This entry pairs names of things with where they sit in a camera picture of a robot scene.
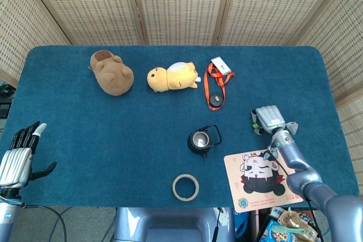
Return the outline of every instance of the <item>brown plush toy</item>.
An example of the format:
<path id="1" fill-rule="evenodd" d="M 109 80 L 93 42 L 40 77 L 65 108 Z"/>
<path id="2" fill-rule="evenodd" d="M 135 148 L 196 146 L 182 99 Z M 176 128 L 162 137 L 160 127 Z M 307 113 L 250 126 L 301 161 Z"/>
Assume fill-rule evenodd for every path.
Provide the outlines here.
<path id="1" fill-rule="evenodd" d="M 96 80 L 103 91 L 112 96 L 126 93 L 134 82 L 132 70 L 123 64 L 119 56 L 107 50 L 95 52 L 88 68 L 95 73 Z"/>

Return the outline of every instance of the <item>blue felt surface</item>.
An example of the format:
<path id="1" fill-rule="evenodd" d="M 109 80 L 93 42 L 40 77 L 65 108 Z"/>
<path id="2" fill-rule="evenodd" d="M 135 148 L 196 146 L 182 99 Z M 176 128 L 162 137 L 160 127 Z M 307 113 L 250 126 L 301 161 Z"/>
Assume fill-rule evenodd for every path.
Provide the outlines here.
<path id="1" fill-rule="evenodd" d="M 134 85 L 123 96 L 104 93 L 87 68 L 91 55 L 103 48 L 122 56 L 134 72 Z M 150 69 L 179 61 L 193 61 L 203 76 L 216 56 L 236 73 L 219 111 L 208 109 L 202 83 L 196 90 L 162 94 L 146 83 Z M 211 80 L 210 89 L 220 90 Z M 0 148 L 8 148 L 20 128 L 36 120 L 48 124 L 33 168 L 58 165 L 22 191 L 28 203 L 232 206 L 223 157 L 267 146 L 269 136 L 253 132 L 250 111 L 273 104 L 286 121 L 299 123 L 295 140 L 323 180 L 338 193 L 358 194 L 323 60 L 311 47 L 38 47 L 28 55 Z M 211 123 L 219 126 L 223 143 L 207 158 L 191 153 L 189 133 Z M 199 181 L 192 202 L 180 202 L 172 193 L 171 184 L 182 173 Z M 183 191 L 183 184 L 178 189 Z"/>

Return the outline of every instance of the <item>plush toy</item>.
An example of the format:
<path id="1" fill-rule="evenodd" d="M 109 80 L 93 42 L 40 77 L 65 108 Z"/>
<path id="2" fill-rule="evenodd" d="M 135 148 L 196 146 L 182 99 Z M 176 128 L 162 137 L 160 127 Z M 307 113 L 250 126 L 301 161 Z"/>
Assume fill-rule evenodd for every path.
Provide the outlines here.
<path id="1" fill-rule="evenodd" d="M 96 80 L 103 91 L 112 96 L 126 93 L 134 82 L 132 70 L 123 64 L 119 56 L 107 50 L 95 52 L 88 68 L 95 73 Z"/>
<path id="2" fill-rule="evenodd" d="M 147 83 L 154 92 L 164 92 L 188 87 L 197 88 L 197 77 L 198 73 L 192 62 L 177 62 L 167 70 L 161 67 L 152 69 L 147 75 Z"/>

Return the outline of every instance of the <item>tape roll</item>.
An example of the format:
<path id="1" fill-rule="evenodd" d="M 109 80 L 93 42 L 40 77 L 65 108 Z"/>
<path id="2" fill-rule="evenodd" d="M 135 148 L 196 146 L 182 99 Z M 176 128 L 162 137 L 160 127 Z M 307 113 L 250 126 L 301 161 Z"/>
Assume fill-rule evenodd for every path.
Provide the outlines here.
<path id="1" fill-rule="evenodd" d="M 176 186 L 176 183 L 182 179 L 182 178 L 187 178 L 187 179 L 190 179 L 193 181 L 194 185 L 195 185 L 195 192 L 194 194 L 190 197 L 190 198 L 183 198 L 181 196 L 179 196 L 176 192 L 176 189 L 175 189 L 175 186 Z M 172 192 L 174 193 L 174 196 L 180 200 L 180 201 L 192 201 L 193 199 L 195 199 L 199 193 L 199 183 L 197 181 L 197 179 L 192 176 L 192 175 L 189 175 L 189 174 L 181 174 L 179 175 L 178 177 L 175 178 L 175 180 L 173 181 L 172 183 Z"/>

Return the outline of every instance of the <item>robotic arm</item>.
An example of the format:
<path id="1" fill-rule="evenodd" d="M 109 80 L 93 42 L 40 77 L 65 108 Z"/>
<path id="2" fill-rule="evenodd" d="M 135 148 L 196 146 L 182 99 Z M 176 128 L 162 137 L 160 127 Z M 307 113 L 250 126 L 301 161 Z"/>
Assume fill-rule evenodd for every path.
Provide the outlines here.
<path id="1" fill-rule="evenodd" d="M 295 173 L 287 177 L 291 191 L 313 201 L 327 217 L 333 242 L 363 241 L 363 201 L 356 196 L 338 195 L 322 182 L 319 173 L 302 156 L 276 106 L 255 110 L 263 129 L 273 134 L 270 147 L 277 147 L 289 168 Z"/>
<path id="2" fill-rule="evenodd" d="M 39 122 L 19 130 L 13 137 L 0 164 L 0 241 L 10 240 L 11 230 L 18 216 L 21 202 L 19 192 L 29 181 L 50 174 L 57 163 L 40 172 L 32 172 L 33 155 L 41 133 L 47 125 Z"/>

